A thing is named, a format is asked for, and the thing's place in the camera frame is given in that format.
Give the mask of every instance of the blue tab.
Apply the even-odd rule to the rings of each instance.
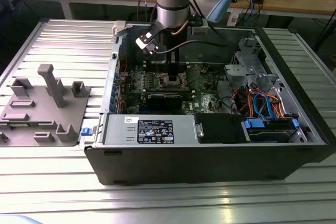
[[[265,128],[264,122],[262,119],[246,119],[244,122],[245,127],[249,128]]]
[[[248,120],[246,120],[246,121],[244,122],[244,124],[245,124],[245,127],[246,127],[247,129],[249,129],[249,128],[252,127],[252,125],[250,124],[250,122],[249,122]]]
[[[93,135],[91,128],[82,128],[80,134],[82,136],[92,136]]]
[[[297,119],[293,119],[292,123],[295,126],[295,128],[298,129],[300,127],[300,123],[299,123],[299,121]]]

